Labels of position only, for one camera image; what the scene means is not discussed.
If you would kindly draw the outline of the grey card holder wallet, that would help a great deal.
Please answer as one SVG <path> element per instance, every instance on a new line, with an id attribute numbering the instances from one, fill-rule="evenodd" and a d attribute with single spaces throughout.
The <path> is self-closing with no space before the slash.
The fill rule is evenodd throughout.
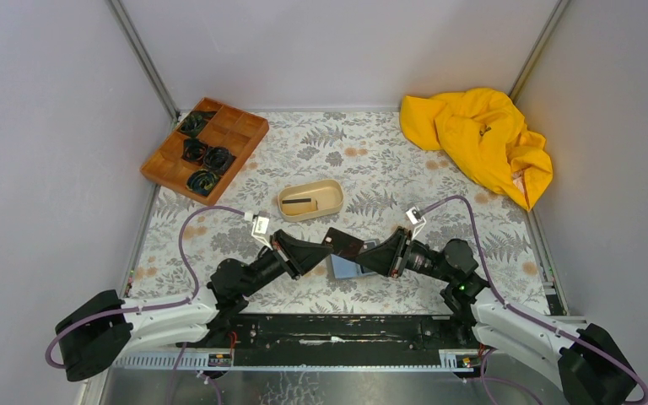
<path id="1" fill-rule="evenodd" d="M 364 248 L 362 251 L 368 251 L 370 248 L 376 247 L 378 243 L 378 239 L 366 240 L 364 241 Z M 374 273 L 367 267 L 362 267 L 356 262 L 351 262 L 334 255 L 330 255 L 327 258 L 327 269 L 333 273 L 335 279 L 359 278 Z"/>

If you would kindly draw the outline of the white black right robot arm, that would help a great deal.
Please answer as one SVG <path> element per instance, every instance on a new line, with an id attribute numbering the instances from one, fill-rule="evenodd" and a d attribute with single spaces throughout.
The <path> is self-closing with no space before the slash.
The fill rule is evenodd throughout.
<path id="1" fill-rule="evenodd" d="M 502 350 L 553 382 L 570 404 L 623 404 L 639 386 L 633 370 L 610 334 L 600 326 L 574 327 L 506 303 L 481 278 L 470 245 L 449 240 L 435 251 L 397 228 L 382 244 L 362 250 L 354 260 L 382 276 L 405 271 L 442 280 L 440 295 L 453 319 L 476 340 Z"/>

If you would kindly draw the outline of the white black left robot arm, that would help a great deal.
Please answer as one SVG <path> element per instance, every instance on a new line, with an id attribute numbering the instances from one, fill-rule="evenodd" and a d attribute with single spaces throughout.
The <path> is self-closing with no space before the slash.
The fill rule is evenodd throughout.
<path id="1" fill-rule="evenodd" d="M 251 263 L 224 259 L 195 294 L 125 300 L 103 291 L 60 321 L 54 344 L 68 381 L 83 381 L 108 369 L 123 354 L 175 343 L 226 339 L 231 319 L 248 297 L 287 274 L 299 279 L 332 253 L 323 244 L 276 231 Z"/>

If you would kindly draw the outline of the black credit card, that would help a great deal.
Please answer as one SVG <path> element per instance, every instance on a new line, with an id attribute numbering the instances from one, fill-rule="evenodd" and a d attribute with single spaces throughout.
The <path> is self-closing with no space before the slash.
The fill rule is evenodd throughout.
<path id="1" fill-rule="evenodd" d="M 322 244 L 331 247 L 334 256 L 354 262 L 364 248 L 365 243 L 346 232 L 330 227 Z"/>

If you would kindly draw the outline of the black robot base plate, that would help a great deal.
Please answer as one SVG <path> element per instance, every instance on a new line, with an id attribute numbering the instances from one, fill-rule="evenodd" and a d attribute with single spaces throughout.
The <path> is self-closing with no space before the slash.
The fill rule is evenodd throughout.
<path id="1" fill-rule="evenodd" d="M 239 314 L 192 347 L 221 348 L 237 366 L 409 367 L 480 344 L 449 316 Z"/>

